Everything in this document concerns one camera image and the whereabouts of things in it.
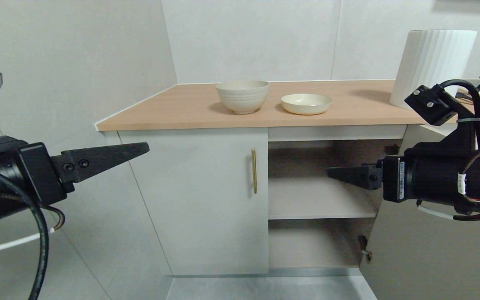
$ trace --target robotic arm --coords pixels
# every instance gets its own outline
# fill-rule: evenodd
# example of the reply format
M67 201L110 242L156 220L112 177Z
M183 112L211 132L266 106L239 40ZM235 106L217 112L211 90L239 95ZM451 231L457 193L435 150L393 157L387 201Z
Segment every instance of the robotic arm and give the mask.
M449 85L469 90L475 114L444 91ZM440 142L420 142L404 155L386 156L373 165L330 167L327 175L368 190L383 184L387 201L450 205L461 214L452 216L454 220L480 220L480 97L475 87L464 80L448 80L432 89L422 85L405 102L430 125L442 125L458 114L457 129Z
M146 142L63 151L49 156L41 143L0 137L0 219L29 208L39 233L0 245L0 250L40 239L40 256L29 299L40 294L47 268L49 237L64 224L64 214L50 205L67 197L79 183L149 151ZM40 208L54 211L59 223L51 229Z

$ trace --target sticker label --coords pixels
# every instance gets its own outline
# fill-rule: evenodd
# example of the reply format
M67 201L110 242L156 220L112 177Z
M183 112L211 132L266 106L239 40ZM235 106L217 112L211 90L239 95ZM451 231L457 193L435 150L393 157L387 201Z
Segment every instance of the sticker label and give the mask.
M459 174L457 178L457 189L459 190L459 194L466 195L466 174Z
M400 162L400 200L405 197L405 162Z

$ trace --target screw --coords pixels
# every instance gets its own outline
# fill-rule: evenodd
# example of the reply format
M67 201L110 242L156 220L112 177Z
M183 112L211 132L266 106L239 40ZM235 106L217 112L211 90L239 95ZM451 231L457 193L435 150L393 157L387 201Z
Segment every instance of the screw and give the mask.
M89 163L87 160L80 160L79 161L79 167L85 168L88 167Z
M72 163L65 163L62 167L62 169L66 172L71 172L75 169L75 166Z

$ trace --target open cabinet door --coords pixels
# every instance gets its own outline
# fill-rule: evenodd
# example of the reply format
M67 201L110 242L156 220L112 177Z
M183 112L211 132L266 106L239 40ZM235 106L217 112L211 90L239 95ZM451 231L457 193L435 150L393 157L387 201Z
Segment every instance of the open cabinet door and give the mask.
M447 133L409 125L401 151ZM435 217L419 211L415 200L383 201L366 249L371 260L362 258L360 271L378 300L480 300L480 221Z

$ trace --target wall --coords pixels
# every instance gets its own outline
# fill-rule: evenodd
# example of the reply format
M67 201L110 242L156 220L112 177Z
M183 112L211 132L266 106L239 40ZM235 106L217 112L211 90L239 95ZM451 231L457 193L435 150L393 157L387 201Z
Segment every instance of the wall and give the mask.
M175 85L160 0L0 0L0 134L51 155L119 144L93 124ZM130 166L76 184L55 206L41 299L165 299L172 278ZM46 217L50 224L52 216ZM0 243L38 231L30 212L0 220ZM38 242L0 252L0 299L25 299Z
M408 32L478 31L480 0L162 0L179 83L395 78Z

